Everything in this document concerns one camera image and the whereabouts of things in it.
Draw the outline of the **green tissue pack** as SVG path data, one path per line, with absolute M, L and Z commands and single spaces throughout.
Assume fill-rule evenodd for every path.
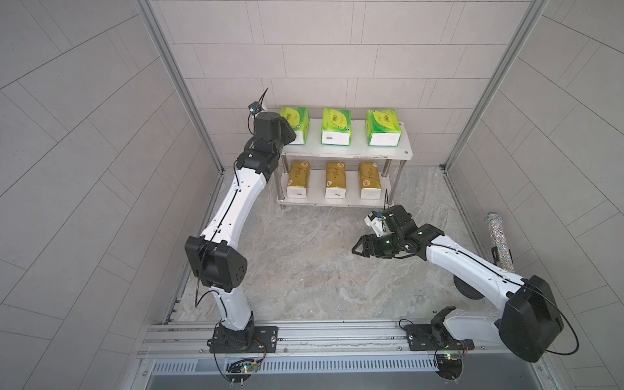
M 351 138 L 351 110 L 324 108 L 321 143 L 330 146 L 349 146 Z
M 283 107 L 280 114 L 291 125 L 296 139 L 294 145 L 304 145 L 310 128 L 310 112 L 307 107 Z
M 368 110 L 366 130 L 369 146 L 398 146 L 401 125 L 395 110 Z

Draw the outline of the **gold tissue pack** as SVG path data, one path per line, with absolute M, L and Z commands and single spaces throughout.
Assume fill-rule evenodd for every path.
M 375 162 L 361 162 L 358 166 L 358 178 L 361 199 L 380 199 L 382 185 L 380 172 Z
M 310 164 L 308 162 L 295 161 L 289 170 L 287 182 L 288 198 L 307 198 L 310 181 Z
M 346 168 L 343 162 L 327 162 L 325 198 L 345 198 Z

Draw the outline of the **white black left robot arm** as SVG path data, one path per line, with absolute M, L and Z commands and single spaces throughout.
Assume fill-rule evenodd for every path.
M 234 179 L 211 222 L 198 237 L 189 237 L 185 253 L 198 283 L 208 287 L 219 307 L 224 341 L 234 349 L 253 344 L 254 317 L 242 281 L 248 262 L 237 251 L 240 234 L 258 195 L 279 165 L 285 146 L 296 139 L 291 125 L 276 112 L 253 118 L 253 136 L 234 164 Z

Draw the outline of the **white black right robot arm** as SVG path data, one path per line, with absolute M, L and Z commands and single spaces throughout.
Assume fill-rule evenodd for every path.
M 504 345 L 526 362 L 538 362 L 565 328 L 552 289 L 539 276 L 529 279 L 500 268 L 463 248 L 430 224 L 418 226 L 401 205 L 372 211 L 366 218 L 373 232 L 352 248 L 364 258 L 418 257 L 453 275 L 458 291 L 469 299 L 487 299 L 491 313 L 460 312 L 453 306 L 431 321 L 436 346 L 456 341 L 487 341 Z

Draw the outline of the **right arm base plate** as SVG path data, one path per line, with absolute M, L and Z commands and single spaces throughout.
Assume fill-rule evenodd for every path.
M 406 333 L 409 350 L 412 352 L 451 350 L 466 353 L 475 348 L 474 341 L 456 340 L 441 325 L 408 323 L 400 325 L 400 328 Z

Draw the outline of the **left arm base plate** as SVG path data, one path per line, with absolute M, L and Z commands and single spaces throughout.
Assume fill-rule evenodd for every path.
M 261 354 L 276 352 L 279 328 L 260 326 L 233 331 L 218 324 L 206 345 L 212 354 Z

